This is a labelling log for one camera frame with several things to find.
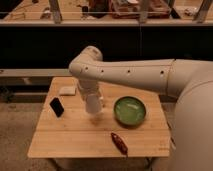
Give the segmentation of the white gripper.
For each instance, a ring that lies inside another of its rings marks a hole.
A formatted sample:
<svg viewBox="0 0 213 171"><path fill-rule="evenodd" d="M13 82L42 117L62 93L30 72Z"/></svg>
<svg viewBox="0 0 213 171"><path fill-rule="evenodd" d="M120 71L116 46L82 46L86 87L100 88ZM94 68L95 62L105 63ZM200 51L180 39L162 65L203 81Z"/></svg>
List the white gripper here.
<svg viewBox="0 0 213 171"><path fill-rule="evenodd" d="M100 102L101 93L97 81L79 79L77 87L85 103Z"/></svg>

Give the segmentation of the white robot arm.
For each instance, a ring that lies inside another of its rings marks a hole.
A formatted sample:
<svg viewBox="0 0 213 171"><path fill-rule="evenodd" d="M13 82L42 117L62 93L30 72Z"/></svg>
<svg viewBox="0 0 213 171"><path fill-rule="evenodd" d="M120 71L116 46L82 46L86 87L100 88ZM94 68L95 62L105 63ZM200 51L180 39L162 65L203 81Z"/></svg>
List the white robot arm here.
<svg viewBox="0 0 213 171"><path fill-rule="evenodd" d="M88 46L69 71L83 89L102 81L175 97L168 171L213 171L213 61L105 62L98 48Z"/></svg>

